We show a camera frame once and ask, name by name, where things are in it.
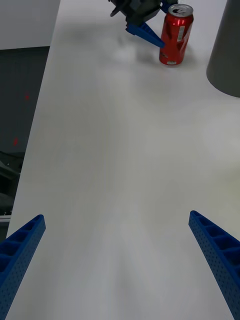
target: red can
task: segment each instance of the red can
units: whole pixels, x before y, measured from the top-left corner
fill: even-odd
[[[182,63],[194,21],[193,8],[187,4],[174,4],[164,19],[161,39],[165,47],[160,49],[159,60],[165,65]]]

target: gray trash can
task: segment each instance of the gray trash can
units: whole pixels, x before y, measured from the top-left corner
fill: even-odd
[[[240,98],[240,0],[228,0],[206,76],[227,95]]]

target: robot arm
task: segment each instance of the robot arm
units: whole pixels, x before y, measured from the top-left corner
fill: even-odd
[[[108,0],[115,5],[111,17],[121,12],[126,17],[126,31],[136,35],[153,45],[163,48],[164,42],[146,24],[155,17],[160,10],[167,13],[171,5],[178,0]]]

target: dark floor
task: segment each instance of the dark floor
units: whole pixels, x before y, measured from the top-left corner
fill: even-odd
[[[9,199],[17,192],[49,48],[0,51],[0,194]],[[0,216],[12,212],[2,198]],[[3,224],[0,242],[8,230]]]

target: table surface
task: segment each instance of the table surface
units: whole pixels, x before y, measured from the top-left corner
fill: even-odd
[[[240,239],[240,100],[206,78],[226,1],[188,3],[166,67],[111,3],[62,0],[8,234],[46,232],[7,320],[232,319],[188,218]]]

